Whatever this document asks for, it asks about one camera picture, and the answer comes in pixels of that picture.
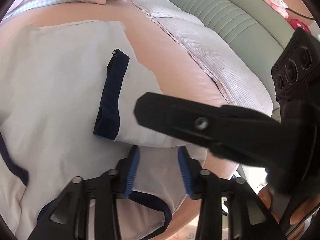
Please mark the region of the pink white plush toy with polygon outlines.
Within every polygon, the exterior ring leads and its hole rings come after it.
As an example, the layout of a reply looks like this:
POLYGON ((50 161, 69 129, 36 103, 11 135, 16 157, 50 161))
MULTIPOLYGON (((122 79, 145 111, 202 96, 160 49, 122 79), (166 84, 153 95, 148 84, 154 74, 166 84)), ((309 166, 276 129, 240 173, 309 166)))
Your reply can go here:
POLYGON ((283 0, 262 0, 267 3, 274 11, 278 12, 285 20, 289 18, 288 5, 283 0))

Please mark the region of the red plush toy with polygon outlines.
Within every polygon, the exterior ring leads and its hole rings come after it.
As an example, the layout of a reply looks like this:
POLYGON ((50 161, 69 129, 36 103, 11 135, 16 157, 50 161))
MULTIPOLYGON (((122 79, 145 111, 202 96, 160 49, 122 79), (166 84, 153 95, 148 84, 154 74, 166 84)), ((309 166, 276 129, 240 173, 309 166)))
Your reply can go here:
POLYGON ((305 23, 299 21, 298 19, 291 19, 291 20, 289 21, 289 24, 290 24, 291 27, 292 27, 293 29, 295 29, 295 30, 296 30, 297 28, 301 28, 301 29, 304 29, 305 31, 307 31, 308 33, 311 33, 309 27, 308 27, 305 23))

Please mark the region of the white navy-trimmed jacket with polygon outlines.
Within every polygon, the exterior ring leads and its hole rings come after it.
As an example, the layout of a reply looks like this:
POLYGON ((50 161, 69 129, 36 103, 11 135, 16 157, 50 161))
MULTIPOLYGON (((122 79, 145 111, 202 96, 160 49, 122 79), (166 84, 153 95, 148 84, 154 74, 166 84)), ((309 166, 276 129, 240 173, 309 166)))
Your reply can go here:
POLYGON ((117 201, 123 239, 165 231, 186 194, 183 141, 137 124, 136 100, 161 93, 121 22, 26 25, 1 53, 1 215, 28 239, 46 208, 76 176, 98 178, 137 146, 117 201))

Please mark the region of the grey padded headboard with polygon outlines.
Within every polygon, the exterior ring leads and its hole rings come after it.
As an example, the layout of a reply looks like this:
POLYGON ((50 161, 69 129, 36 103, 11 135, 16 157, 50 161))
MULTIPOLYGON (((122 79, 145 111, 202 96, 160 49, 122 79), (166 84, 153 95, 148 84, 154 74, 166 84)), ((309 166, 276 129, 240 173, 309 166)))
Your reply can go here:
POLYGON ((271 68, 293 28, 262 0, 169 0, 215 31, 264 84, 275 107, 271 68))

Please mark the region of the pink bed sheet mattress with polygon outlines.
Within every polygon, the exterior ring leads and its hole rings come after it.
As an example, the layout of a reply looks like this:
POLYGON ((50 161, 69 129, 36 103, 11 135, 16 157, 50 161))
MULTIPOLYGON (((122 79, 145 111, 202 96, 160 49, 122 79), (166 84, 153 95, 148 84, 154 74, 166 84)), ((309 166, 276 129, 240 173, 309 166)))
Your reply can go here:
MULTIPOLYGON (((216 85, 187 52, 129 2, 59 4, 20 13, 1 23, 1 53, 26 25, 53 27, 84 21, 121 22, 138 62, 158 78, 164 94, 213 106, 225 104, 216 85)), ((167 229, 151 239, 184 239, 195 232, 190 223, 199 210, 200 202, 186 196, 167 229)))

